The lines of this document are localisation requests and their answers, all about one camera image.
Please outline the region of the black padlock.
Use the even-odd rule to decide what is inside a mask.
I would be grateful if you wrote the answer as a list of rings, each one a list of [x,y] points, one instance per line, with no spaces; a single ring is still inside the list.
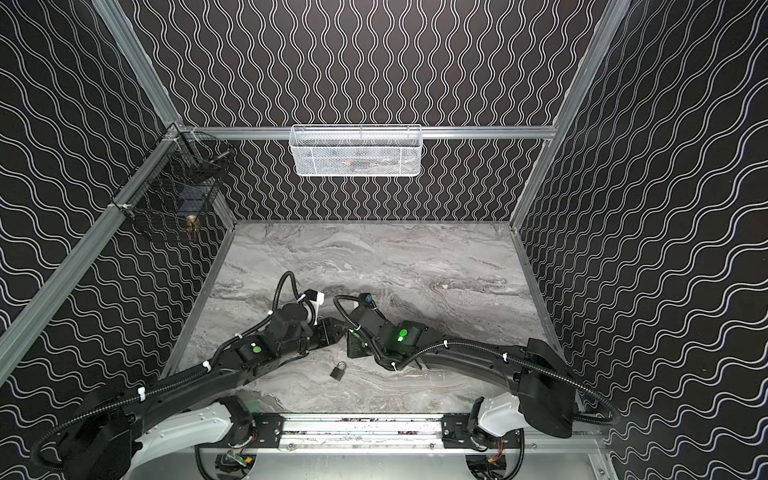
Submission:
[[[338,362],[330,373],[330,377],[336,381],[341,381],[345,375],[347,364],[344,361]]]

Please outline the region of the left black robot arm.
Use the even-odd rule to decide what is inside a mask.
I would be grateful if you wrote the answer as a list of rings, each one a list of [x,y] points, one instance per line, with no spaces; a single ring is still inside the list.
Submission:
[[[232,390],[338,343],[344,331],[344,321],[320,316],[315,302],[306,298],[275,307],[197,365],[149,385],[88,395],[74,416],[52,432],[58,458],[47,465],[68,479],[120,479],[147,454],[159,451],[149,436],[162,422],[205,400],[223,407],[225,422],[220,434],[206,430],[208,442],[243,444],[251,436],[252,416]]]

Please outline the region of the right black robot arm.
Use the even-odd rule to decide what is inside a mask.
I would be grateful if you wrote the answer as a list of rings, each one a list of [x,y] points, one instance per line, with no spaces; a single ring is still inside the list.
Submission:
[[[576,391],[565,362],[546,342],[495,345],[451,337],[419,322],[394,324],[363,305],[342,317],[383,368],[447,369],[495,384],[517,399],[530,427],[555,438],[572,435]]]

